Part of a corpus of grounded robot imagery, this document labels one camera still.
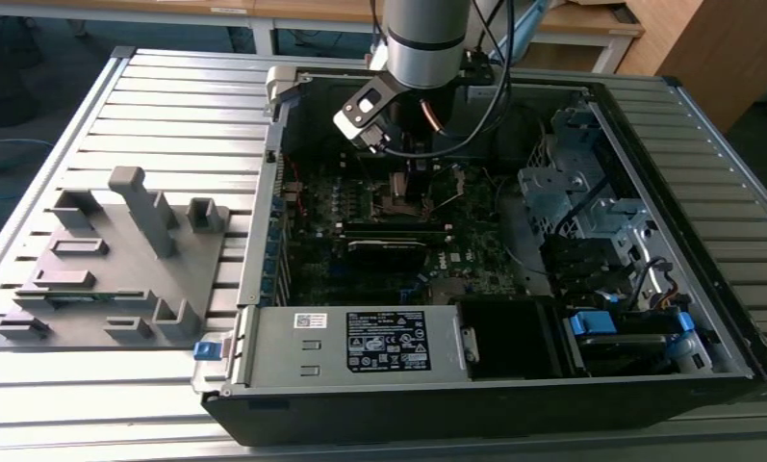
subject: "warning label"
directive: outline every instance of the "warning label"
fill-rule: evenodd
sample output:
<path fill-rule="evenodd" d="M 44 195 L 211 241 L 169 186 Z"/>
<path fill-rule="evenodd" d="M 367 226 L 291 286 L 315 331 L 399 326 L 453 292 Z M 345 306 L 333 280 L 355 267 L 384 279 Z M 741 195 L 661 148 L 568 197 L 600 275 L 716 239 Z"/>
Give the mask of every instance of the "warning label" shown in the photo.
<path fill-rule="evenodd" d="M 429 371 L 429 340 L 421 311 L 345 314 L 351 372 Z"/>

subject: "motherboard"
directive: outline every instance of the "motherboard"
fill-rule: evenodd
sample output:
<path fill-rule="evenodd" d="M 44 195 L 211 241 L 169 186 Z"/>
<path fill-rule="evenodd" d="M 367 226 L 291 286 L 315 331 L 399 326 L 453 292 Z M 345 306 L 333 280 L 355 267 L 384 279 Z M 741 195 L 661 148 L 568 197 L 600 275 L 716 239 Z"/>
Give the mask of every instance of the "motherboard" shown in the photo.
<path fill-rule="evenodd" d="M 509 176 L 347 150 L 287 158 L 289 304 L 445 304 L 512 295 L 495 201 Z"/>

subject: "blue latch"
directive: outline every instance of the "blue latch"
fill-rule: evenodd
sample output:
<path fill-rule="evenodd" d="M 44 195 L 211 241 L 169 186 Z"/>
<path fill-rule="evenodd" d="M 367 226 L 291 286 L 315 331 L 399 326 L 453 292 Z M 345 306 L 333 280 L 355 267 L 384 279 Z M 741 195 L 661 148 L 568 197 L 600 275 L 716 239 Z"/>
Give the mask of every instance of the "blue latch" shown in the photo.
<path fill-rule="evenodd" d="M 693 330 L 693 319 L 691 318 L 691 315 L 684 311 L 677 314 L 677 321 L 680 322 L 680 328 L 683 332 L 689 332 Z"/>
<path fill-rule="evenodd" d="M 193 344 L 193 360 L 195 361 L 220 361 L 224 346 L 217 342 L 197 342 Z"/>
<path fill-rule="evenodd" d="M 616 327 L 608 311 L 580 311 L 569 318 L 575 335 L 615 334 Z"/>

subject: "slotted aluminum surface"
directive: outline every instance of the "slotted aluminum surface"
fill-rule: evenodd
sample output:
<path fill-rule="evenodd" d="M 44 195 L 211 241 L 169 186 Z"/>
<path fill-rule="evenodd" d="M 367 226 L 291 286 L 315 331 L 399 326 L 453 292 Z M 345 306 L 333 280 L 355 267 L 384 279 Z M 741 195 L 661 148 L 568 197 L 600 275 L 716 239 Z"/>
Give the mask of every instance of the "slotted aluminum surface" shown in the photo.
<path fill-rule="evenodd" d="M 53 191 L 95 188 L 99 200 L 117 202 L 105 189 L 108 172 L 116 165 L 137 165 L 148 171 L 147 187 L 164 190 L 171 203 L 183 204 L 203 193 L 235 213 L 207 320 L 209 330 L 229 328 L 268 123 L 261 111 L 263 81 L 277 64 L 363 66 L 340 60 L 268 60 L 156 50 L 137 50 L 131 59 L 109 62 L 1 233 L 0 306 L 11 297 L 9 287 L 28 276 L 47 234 L 57 226 L 53 216 L 43 212 Z M 645 77 L 519 75 L 591 79 L 608 86 L 767 335 L 767 194 L 681 91 Z M 531 449 L 568 451 L 559 456 L 577 458 L 603 456 L 604 449 L 596 447 L 625 447 L 629 458 L 647 460 L 659 453 L 687 454 L 683 448 L 689 443 L 708 453 L 728 455 L 739 450 L 727 440 L 751 437 L 752 448 L 767 442 L 764 396 L 699 409 L 637 431 L 249 449 L 232 442 L 203 411 L 191 375 L 187 351 L 0 353 L 0 460 L 4 456 L 9 460 L 305 459 L 313 454 L 403 460 Z M 660 445 L 663 452 L 633 445 Z"/>

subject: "sticker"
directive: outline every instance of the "sticker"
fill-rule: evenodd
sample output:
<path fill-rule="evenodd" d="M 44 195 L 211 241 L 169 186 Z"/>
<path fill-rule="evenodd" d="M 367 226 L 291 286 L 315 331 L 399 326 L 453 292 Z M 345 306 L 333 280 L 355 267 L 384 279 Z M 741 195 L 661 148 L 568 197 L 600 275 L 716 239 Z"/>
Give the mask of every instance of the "sticker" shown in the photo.
<path fill-rule="evenodd" d="M 295 329 L 325 329 L 325 313 L 295 313 Z"/>
<path fill-rule="evenodd" d="M 345 314 L 345 364 L 351 372 L 429 371 L 423 311 Z"/>
<path fill-rule="evenodd" d="M 640 31 L 627 31 L 624 29 L 611 29 L 609 34 L 612 36 L 637 36 Z"/>
<path fill-rule="evenodd" d="M 239 8 L 209 8 L 212 13 L 225 13 L 225 14 L 245 14 L 245 10 Z"/>

